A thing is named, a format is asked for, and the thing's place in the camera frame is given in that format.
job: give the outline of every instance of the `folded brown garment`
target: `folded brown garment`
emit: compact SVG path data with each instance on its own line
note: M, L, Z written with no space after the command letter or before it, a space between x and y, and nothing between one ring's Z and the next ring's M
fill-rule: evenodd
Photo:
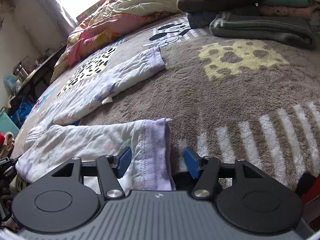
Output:
M219 12L261 1L263 0L178 0L177 6L182 12Z

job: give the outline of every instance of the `teal bin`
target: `teal bin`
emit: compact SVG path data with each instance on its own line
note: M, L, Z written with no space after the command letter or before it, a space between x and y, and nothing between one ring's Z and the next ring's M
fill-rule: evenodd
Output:
M0 112L0 131L3 135L6 132L12 132L14 138L16 138L19 133L19 128L12 122L4 109Z

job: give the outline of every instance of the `white logo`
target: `white logo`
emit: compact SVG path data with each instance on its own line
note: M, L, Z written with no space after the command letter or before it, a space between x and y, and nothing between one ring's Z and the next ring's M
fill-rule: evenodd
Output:
M156 194L155 196L156 196L157 198L162 198L162 197L163 197L163 194L158 193L158 194Z

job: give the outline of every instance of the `silver screw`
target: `silver screw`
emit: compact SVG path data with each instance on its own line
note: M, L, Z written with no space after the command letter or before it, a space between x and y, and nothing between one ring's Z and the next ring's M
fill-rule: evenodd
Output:
M111 198L119 198L122 196L122 192L119 189L111 189L107 191L107 196Z
M205 189L198 189L195 191L194 194L196 197L207 197L210 195L209 191L207 191Z

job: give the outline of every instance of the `gray ribbed panel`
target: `gray ribbed panel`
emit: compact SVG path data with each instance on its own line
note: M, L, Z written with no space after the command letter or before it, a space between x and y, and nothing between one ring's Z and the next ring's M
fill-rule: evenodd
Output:
M270 240L302 239L296 232L254 236L228 225L212 204L184 191L132 191L123 200L106 203L99 216L73 232L61 235L21 233L28 240Z

